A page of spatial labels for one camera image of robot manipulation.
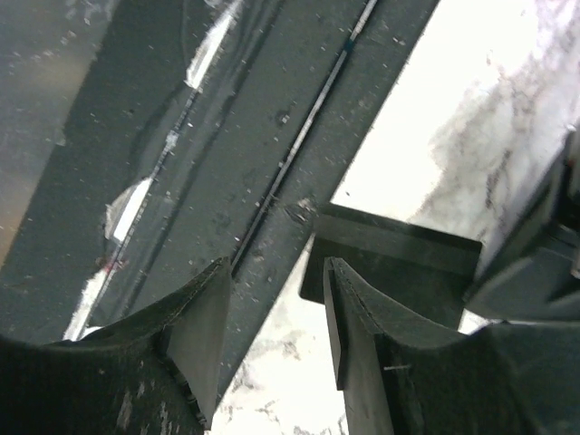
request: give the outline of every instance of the white marble countertop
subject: white marble countertop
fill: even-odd
[[[350,208],[480,239],[493,253],[580,115],[580,0],[441,0],[336,192]],[[348,433],[306,256],[211,435]]]

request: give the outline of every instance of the marble surface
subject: marble surface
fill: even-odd
[[[491,255],[580,115],[580,0],[441,0],[333,202],[481,239]],[[348,433],[305,253],[212,435]]]

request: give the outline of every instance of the gray marble pattern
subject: gray marble pattern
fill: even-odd
[[[491,255],[580,115],[580,1],[442,0],[333,202],[480,239]],[[305,254],[212,435],[348,433]]]

